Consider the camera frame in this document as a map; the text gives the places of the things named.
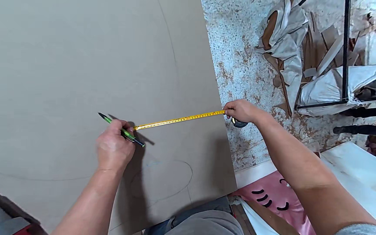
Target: beige board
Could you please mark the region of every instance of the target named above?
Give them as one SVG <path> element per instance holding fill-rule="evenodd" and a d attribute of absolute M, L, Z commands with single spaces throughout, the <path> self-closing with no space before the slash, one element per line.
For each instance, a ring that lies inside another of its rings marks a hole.
<path fill-rule="evenodd" d="M 48 232 L 97 166 L 97 112 L 139 125 L 221 108 L 200 0 L 0 2 L 0 194 Z M 111 234 L 236 190 L 223 115 L 138 133 Z"/>

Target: right hand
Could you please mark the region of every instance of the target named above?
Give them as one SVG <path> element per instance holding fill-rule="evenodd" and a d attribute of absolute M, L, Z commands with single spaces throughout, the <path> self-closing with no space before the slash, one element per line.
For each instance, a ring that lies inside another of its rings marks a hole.
<path fill-rule="evenodd" d="M 98 137 L 98 169 L 123 170 L 132 159 L 134 143 L 121 136 L 121 128 L 133 134 L 133 127 L 128 122 L 114 119 Z"/>
<path fill-rule="evenodd" d="M 234 117 L 244 123 L 254 123 L 260 113 L 264 112 L 245 99 L 230 101 L 223 110 L 225 110 L 224 114 L 227 115 L 227 118 Z"/>

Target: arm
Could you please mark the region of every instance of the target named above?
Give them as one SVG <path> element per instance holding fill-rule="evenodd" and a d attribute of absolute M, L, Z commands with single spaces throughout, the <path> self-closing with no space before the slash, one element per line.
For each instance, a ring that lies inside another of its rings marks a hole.
<path fill-rule="evenodd" d="M 112 120 L 98 137 L 98 168 L 52 235 L 108 233 L 118 184 L 135 148 L 132 142 L 120 136 L 122 127 L 133 133 L 126 121 Z"/>
<path fill-rule="evenodd" d="M 295 191 L 317 234 L 334 234 L 358 223 L 376 225 L 321 160 L 269 113 L 244 99 L 228 102 L 223 109 L 228 117 L 258 127 L 272 162 Z"/>

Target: green pen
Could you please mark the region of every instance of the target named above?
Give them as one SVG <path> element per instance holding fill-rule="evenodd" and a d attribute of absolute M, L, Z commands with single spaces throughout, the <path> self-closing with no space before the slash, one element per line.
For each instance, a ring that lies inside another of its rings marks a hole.
<path fill-rule="evenodd" d="M 111 119 L 107 117 L 106 115 L 102 113 L 98 113 L 104 120 L 106 120 L 108 123 L 111 123 Z M 130 132 L 126 131 L 125 129 L 121 129 L 121 135 L 124 136 L 124 138 L 128 139 L 131 142 L 136 142 L 138 143 L 142 148 L 144 148 L 146 145 L 143 144 L 142 142 L 138 141 L 136 137 L 134 137 Z"/>

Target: curved pencil line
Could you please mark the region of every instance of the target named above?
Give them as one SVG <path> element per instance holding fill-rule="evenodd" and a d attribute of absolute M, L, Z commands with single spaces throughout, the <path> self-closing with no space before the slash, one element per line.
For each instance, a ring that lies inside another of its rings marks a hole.
<path fill-rule="evenodd" d="M 154 204 L 156 204 L 158 201 L 165 200 L 165 199 L 168 199 L 168 198 L 170 198 L 170 197 L 172 197 L 172 196 L 174 196 L 174 195 L 177 195 L 178 193 L 180 193 L 180 192 L 181 192 L 182 190 L 184 190 L 185 188 L 187 188 L 187 190 L 188 190 L 188 185 L 189 185 L 189 183 L 191 183 L 191 180 L 192 180 L 192 177 L 193 177 L 193 170 L 192 170 L 192 167 L 191 167 L 188 163 L 186 163 L 186 162 L 184 162 L 184 161 L 181 161 L 181 160 L 172 160 L 172 161 L 178 161 L 178 162 L 182 162 L 182 163 L 187 164 L 188 167 L 189 167 L 190 170 L 191 170 L 191 178 L 189 179 L 187 185 L 185 185 L 185 187 L 183 187 L 181 190 L 179 190 L 178 192 L 176 192 L 176 193 L 174 193 L 174 194 L 172 194 L 172 195 L 166 196 L 166 197 L 164 197 L 164 198 L 161 198 L 161 199 L 158 199 L 158 200 L 154 200 L 154 201 L 155 201 Z M 136 176 L 137 176 L 140 172 L 142 172 L 142 170 L 138 171 L 138 172 L 133 176 L 132 180 L 130 181 L 130 185 L 134 182 Z M 145 198 L 143 198 L 143 197 L 137 197 L 137 196 L 135 196 L 135 195 L 131 195 L 131 196 L 134 197 L 134 198 L 137 198 L 137 199 L 145 199 Z"/>
<path fill-rule="evenodd" d="M 68 181 L 68 180 L 75 180 L 75 179 L 87 179 L 90 178 L 91 176 L 85 176 L 85 177 L 78 177 L 78 178 L 72 178 L 72 179 L 32 179 L 32 178 L 27 178 L 27 177 L 20 177 L 20 176 L 15 176 L 15 175 L 10 175 L 10 174 L 4 174 L 0 172 L 0 175 L 6 176 L 6 177 L 11 177 L 14 179 L 22 179 L 22 180 L 30 180 L 30 181 Z"/>
<path fill-rule="evenodd" d="M 113 231 L 113 230 L 116 229 L 118 226 L 122 225 L 123 223 L 124 223 L 124 222 L 119 223 L 117 226 L 115 226 L 115 227 L 113 227 L 112 229 L 108 230 L 108 232 Z"/>
<path fill-rule="evenodd" d="M 160 12 L 162 13 L 162 16 L 163 16 L 164 23 L 166 24 L 166 30 L 168 30 L 168 36 L 169 36 L 169 40 L 170 40 L 170 45 L 172 46 L 173 60 L 175 61 L 176 75 L 179 77 L 178 65 L 176 64 L 175 50 L 173 49 L 173 42 L 172 42 L 172 38 L 170 37 L 170 31 L 169 31 L 168 22 L 166 21 L 165 14 L 163 13 L 162 5 L 160 4 L 159 0 L 158 0 L 158 4 L 159 4 Z"/>

